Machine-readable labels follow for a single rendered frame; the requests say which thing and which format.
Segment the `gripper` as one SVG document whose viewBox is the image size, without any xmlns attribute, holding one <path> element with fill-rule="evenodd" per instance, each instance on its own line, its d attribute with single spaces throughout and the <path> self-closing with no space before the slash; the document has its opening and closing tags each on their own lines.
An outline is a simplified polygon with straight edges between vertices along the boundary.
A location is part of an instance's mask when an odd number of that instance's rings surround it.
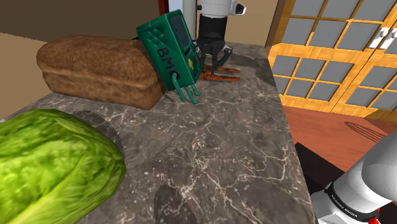
<svg viewBox="0 0 397 224">
<path fill-rule="evenodd" d="M 223 49 L 224 55 L 218 61 L 217 67 L 221 67 L 228 60 L 233 52 L 233 48 L 225 45 L 225 33 L 228 17 L 211 18 L 200 15 L 197 44 L 200 49 L 201 73 L 205 73 L 205 58 L 209 54 L 212 56 L 210 73 L 213 74 L 216 67 L 217 51 Z"/>
</svg>

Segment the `brown wooden tongs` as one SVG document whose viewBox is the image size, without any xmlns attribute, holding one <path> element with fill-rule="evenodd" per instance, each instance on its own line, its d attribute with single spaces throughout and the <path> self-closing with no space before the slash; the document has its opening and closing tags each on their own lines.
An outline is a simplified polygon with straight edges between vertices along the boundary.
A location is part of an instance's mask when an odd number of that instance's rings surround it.
<svg viewBox="0 0 397 224">
<path fill-rule="evenodd" d="M 213 81 L 239 81 L 239 77 L 234 76 L 221 76 L 214 74 L 215 71 L 224 71 L 229 73 L 239 74 L 240 71 L 231 68 L 217 67 L 216 69 L 212 66 L 205 65 L 199 78 L 202 80 L 213 80 Z"/>
</svg>

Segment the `green game console figure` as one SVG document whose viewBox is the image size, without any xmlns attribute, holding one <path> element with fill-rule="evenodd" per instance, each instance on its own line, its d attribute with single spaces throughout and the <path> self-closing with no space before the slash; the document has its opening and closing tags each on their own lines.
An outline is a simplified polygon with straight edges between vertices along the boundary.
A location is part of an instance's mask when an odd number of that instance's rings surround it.
<svg viewBox="0 0 397 224">
<path fill-rule="evenodd" d="M 183 102 L 186 97 L 182 89 L 185 89 L 191 102 L 198 104 L 194 97 L 201 93 L 195 84 L 202 64 L 181 10 L 168 12 L 140 25 L 136 33 L 166 89 L 176 90 Z"/>
</svg>

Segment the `wooden door with glass panes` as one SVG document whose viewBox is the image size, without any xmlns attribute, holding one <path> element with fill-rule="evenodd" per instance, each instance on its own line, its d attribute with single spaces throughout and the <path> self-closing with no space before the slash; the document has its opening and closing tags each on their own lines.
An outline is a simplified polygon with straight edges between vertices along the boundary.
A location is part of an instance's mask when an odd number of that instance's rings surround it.
<svg viewBox="0 0 397 224">
<path fill-rule="evenodd" d="M 397 0 L 282 0 L 275 17 L 283 105 L 397 123 Z"/>
</svg>

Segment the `brown bread loaf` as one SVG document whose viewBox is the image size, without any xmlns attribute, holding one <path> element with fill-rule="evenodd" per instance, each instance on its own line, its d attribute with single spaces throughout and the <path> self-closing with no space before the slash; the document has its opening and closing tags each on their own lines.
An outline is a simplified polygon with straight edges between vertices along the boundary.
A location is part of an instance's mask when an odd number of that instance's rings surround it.
<svg viewBox="0 0 397 224">
<path fill-rule="evenodd" d="M 49 89 L 59 94 L 149 110 L 166 91 L 136 39 L 65 36 L 43 45 L 36 61 Z"/>
</svg>

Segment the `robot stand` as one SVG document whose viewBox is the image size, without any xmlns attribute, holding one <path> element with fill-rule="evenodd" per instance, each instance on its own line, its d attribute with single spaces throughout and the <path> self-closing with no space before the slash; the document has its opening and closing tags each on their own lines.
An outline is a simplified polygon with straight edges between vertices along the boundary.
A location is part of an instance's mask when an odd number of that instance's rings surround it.
<svg viewBox="0 0 397 224">
<path fill-rule="evenodd" d="M 295 149 L 302 167 L 303 175 L 309 193 L 323 190 L 325 186 L 339 178 L 344 171 L 320 157 L 300 143 L 295 144 Z M 381 224 L 397 224 L 397 205 L 392 202 L 380 209 Z"/>
</svg>

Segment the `green lettuce head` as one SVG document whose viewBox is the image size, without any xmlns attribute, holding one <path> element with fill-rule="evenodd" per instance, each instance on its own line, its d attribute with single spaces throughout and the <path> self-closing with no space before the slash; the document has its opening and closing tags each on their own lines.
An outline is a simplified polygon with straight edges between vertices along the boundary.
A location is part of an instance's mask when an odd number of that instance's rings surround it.
<svg viewBox="0 0 397 224">
<path fill-rule="evenodd" d="M 109 199 L 126 166 L 116 144 L 56 109 L 0 123 L 0 224 L 75 224 Z"/>
</svg>

